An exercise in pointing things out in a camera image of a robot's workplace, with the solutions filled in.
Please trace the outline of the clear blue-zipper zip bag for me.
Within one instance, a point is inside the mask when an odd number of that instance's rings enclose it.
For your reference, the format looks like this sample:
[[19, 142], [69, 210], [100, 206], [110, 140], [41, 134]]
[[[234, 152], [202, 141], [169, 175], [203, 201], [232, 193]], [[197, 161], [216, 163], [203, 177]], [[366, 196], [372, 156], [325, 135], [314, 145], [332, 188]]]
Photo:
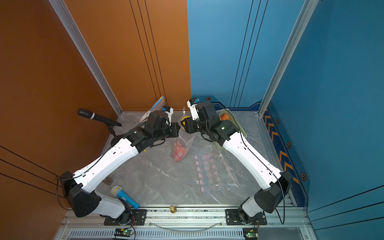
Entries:
[[161, 96], [151, 107], [150, 110], [146, 111], [145, 114], [140, 118], [139, 123], [144, 121], [147, 117], [149, 117], [150, 113], [156, 110], [161, 110], [162, 107], [165, 105], [165, 97]]

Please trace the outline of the pink peach with leaf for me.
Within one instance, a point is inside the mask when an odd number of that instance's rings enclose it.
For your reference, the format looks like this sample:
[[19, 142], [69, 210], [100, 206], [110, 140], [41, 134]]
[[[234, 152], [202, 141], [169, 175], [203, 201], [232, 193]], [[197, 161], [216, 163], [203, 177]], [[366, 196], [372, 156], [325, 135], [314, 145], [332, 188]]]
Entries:
[[180, 150], [183, 149], [183, 145], [181, 143], [174, 143], [174, 152], [179, 152]]

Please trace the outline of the pale pink peach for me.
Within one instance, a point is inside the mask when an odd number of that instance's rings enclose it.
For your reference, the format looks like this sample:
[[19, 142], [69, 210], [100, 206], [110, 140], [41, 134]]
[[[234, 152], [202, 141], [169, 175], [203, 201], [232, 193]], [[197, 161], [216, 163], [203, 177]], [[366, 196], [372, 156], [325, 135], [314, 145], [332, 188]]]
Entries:
[[175, 161], [181, 161], [185, 156], [185, 149], [180, 149], [176, 152], [174, 152], [174, 160]]

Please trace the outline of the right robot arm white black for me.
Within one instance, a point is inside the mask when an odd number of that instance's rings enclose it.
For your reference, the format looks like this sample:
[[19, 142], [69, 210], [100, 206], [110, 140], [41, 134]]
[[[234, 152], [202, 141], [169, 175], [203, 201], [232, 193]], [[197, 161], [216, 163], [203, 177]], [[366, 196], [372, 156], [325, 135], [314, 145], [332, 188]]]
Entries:
[[242, 224], [261, 223], [263, 213], [273, 213], [291, 189], [293, 175], [268, 162], [247, 140], [236, 121], [222, 120], [210, 102], [191, 98], [187, 102], [191, 117], [181, 121], [188, 134], [200, 133], [233, 154], [252, 174], [260, 190], [238, 208]]

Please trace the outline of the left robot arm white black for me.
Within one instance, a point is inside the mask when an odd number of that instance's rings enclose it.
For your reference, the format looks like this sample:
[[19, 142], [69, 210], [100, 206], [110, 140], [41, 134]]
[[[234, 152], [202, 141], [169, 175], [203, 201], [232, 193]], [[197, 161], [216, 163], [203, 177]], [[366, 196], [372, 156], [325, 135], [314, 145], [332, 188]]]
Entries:
[[73, 174], [65, 172], [60, 176], [63, 195], [76, 217], [97, 214], [120, 225], [130, 224], [129, 204], [120, 197], [114, 199], [100, 194], [96, 188], [127, 160], [157, 146], [156, 142], [162, 144], [167, 138], [178, 137], [180, 125], [172, 122], [172, 115], [173, 109], [169, 106], [151, 112], [146, 121], [118, 136], [118, 141], [95, 161]]

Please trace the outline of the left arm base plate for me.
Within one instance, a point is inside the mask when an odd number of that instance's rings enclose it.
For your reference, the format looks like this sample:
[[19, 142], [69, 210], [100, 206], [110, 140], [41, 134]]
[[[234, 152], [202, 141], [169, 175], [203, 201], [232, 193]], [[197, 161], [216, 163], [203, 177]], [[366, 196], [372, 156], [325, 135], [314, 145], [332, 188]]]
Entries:
[[146, 209], [132, 209], [125, 210], [123, 214], [117, 219], [106, 217], [104, 221], [105, 226], [144, 226], [147, 218]]

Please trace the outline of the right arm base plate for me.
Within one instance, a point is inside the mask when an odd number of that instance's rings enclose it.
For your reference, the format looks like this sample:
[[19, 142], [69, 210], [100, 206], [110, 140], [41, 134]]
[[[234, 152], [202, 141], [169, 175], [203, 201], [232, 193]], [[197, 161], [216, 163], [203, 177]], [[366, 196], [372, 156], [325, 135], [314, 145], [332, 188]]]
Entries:
[[267, 225], [267, 218], [264, 212], [259, 212], [253, 217], [249, 217], [246, 213], [238, 209], [226, 209], [226, 223], [228, 226], [235, 225]]

